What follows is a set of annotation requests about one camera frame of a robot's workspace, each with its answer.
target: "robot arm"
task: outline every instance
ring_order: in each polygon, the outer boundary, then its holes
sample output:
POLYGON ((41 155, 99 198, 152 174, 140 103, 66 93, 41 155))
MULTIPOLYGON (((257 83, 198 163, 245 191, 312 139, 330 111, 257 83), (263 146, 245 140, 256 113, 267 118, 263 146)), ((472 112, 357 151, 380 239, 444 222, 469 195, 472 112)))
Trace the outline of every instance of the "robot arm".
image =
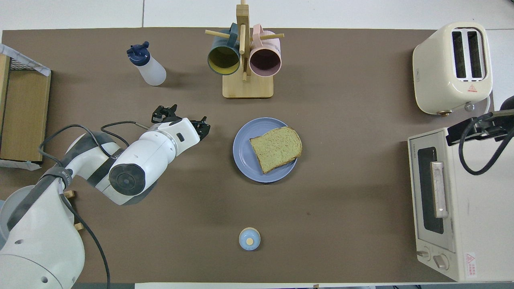
POLYGON ((74 220, 59 194, 73 177, 81 176, 118 205, 134 204, 155 186, 169 163, 197 144, 210 126, 174 115, 176 105, 164 109, 164 118, 126 150, 106 133, 77 138, 61 160, 48 170, 8 216, 0 233, 7 239, 0 250, 0 288, 71 288, 84 266, 84 246, 74 220), (97 143, 110 155, 107 156, 97 143))

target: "toaster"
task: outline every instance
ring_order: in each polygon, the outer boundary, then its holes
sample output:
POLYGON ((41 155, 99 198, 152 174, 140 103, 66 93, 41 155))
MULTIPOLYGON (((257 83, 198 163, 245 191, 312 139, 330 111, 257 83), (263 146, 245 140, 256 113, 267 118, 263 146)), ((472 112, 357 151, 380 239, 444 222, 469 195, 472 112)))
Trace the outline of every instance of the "toaster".
POLYGON ((449 113, 489 96, 491 59, 485 28, 474 22, 448 24, 412 54, 418 107, 428 114, 449 113))

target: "wooden base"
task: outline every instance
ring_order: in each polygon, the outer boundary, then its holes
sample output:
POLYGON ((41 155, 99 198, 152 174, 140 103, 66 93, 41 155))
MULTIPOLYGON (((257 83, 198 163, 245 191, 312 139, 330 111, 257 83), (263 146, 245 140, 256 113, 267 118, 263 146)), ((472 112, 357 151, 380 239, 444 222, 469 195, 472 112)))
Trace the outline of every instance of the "wooden base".
POLYGON ((72 198, 72 197, 74 197, 74 196, 75 196, 75 191, 65 191, 65 192, 64 192, 64 196, 65 196, 66 198, 72 198))
POLYGON ((77 231, 80 231, 84 228, 84 225, 82 225, 82 223, 76 223, 74 224, 74 227, 77 231))
POLYGON ((223 76, 223 96, 225 98, 270 98, 273 96, 273 76, 261 77, 255 74, 243 80, 243 68, 223 76))

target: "small blue container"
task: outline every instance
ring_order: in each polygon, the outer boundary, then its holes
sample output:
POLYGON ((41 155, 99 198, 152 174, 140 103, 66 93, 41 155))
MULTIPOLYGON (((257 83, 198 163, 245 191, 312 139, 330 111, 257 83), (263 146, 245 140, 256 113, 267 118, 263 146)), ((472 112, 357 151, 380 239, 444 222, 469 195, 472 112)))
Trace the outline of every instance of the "small blue container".
POLYGON ((261 234, 252 227, 243 229, 239 234, 239 245, 247 251, 253 251, 261 243, 261 234))

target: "toaster oven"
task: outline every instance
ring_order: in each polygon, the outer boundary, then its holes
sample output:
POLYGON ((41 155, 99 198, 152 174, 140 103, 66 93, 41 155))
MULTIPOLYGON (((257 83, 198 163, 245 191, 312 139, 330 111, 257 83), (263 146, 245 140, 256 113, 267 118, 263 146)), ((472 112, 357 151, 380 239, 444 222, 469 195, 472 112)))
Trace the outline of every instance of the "toaster oven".
MULTIPOLYGON (((418 260, 458 282, 514 280, 514 143, 482 175, 442 128, 408 138, 418 260)), ((464 145, 481 168, 493 138, 464 145)))

